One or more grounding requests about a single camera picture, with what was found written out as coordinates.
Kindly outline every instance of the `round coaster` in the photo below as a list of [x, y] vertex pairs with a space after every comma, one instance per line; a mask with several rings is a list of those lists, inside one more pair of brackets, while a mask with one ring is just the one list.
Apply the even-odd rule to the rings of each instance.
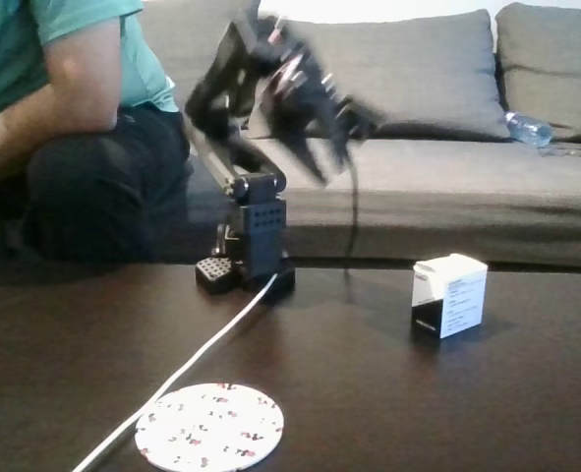
[[270, 455], [283, 414], [263, 393], [233, 383], [204, 383], [168, 393], [137, 423], [140, 453], [168, 472], [231, 472]]

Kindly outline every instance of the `robotic arm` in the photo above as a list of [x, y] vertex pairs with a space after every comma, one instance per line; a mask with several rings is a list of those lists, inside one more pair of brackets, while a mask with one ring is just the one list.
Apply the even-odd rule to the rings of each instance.
[[[197, 282], [211, 293], [236, 285], [257, 289], [275, 273], [271, 288], [294, 286], [294, 268], [281, 247], [286, 204], [279, 194], [286, 177], [241, 134], [261, 80], [267, 80], [261, 94], [266, 123], [300, 160], [310, 154], [310, 123], [316, 122], [329, 138], [336, 167], [342, 170], [350, 163], [349, 138], [367, 137], [381, 121], [357, 99], [338, 99], [308, 45], [279, 19], [258, 18], [257, 11], [247, 10], [229, 24], [211, 67], [185, 105], [188, 139], [231, 200], [212, 256], [196, 267]], [[325, 184], [312, 162], [308, 169]]]

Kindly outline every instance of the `white box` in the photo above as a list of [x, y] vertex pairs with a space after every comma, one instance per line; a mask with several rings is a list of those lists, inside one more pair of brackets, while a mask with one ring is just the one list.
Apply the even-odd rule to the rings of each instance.
[[483, 318], [487, 265], [451, 254], [414, 266], [412, 325], [439, 339], [479, 325]]

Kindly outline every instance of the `plastic bottle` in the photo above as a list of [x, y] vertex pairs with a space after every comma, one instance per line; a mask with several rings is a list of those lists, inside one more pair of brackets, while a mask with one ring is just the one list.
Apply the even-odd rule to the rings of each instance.
[[552, 140], [552, 127], [544, 121], [514, 111], [506, 113], [505, 119], [513, 140], [537, 148], [547, 146]]

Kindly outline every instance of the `white cable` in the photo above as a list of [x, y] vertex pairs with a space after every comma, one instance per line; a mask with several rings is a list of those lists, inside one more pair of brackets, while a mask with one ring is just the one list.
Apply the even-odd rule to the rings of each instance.
[[88, 455], [83, 462], [81, 462], [73, 472], [86, 472], [89, 468], [93, 465], [93, 462], [102, 454], [104, 451], [110, 447], [113, 443], [117, 441], [117, 439], [122, 436], [133, 424], [139, 420], [142, 415], [144, 414], [145, 410], [149, 408], [149, 406], [153, 405], [166, 391], [170, 386], [172, 386], [181, 376], [183, 376], [201, 357], [202, 355], [215, 344], [222, 336], [224, 336], [227, 332], [229, 332], [237, 323], [239, 323], [243, 317], [245, 317], [253, 307], [258, 303], [258, 301], [266, 294], [266, 292], [270, 289], [270, 286], [277, 278], [277, 274], [273, 275], [270, 278], [270, 281], [266, 284], [266, 286], [258, 293], [251, 303], [247, 305], [236, 317], [231, 320], [223, 329], [221, 329], [212, 339], [206, 342], [203, 347], [201, 347], [194, 356], [184, 364], [178, 371], [172, 374], [165, 383], [159, 388], [159, 390], [150, 398], [149, 401], [145, 403], [145, 405], [140, 408], [137, 413], [133, 414], [128, 420], [122, 423], [111, 435], [104, 440], [98, 447], [96, 447], [90, 455]]

